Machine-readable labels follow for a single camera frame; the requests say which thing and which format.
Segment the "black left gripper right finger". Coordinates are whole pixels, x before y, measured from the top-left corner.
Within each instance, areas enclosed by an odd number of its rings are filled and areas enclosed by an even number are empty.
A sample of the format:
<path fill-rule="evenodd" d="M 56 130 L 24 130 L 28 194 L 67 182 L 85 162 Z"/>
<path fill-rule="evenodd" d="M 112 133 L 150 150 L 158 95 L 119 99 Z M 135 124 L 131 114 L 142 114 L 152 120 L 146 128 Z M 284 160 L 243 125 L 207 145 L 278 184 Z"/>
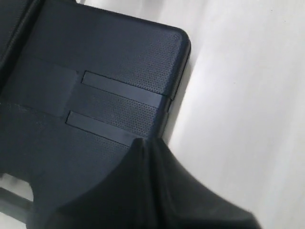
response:
<path fill-rule="evenodd" d="M 162 229 L 259 229 L 255 216 L 194 178 L 161 139 L 150 141 L 151 178 Z"/>

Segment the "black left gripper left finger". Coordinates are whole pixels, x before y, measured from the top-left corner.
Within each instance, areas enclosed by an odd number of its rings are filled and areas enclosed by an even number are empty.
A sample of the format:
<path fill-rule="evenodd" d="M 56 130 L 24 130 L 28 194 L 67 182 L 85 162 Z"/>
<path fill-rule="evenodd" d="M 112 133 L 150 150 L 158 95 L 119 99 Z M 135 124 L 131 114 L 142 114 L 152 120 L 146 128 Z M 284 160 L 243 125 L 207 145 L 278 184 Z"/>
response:
<path fill-rule="evenodd" d="M 96 187 L 58 208 L 48 229 L 151 229 L 153 191 L 149 143 L 136 139 Z"/>

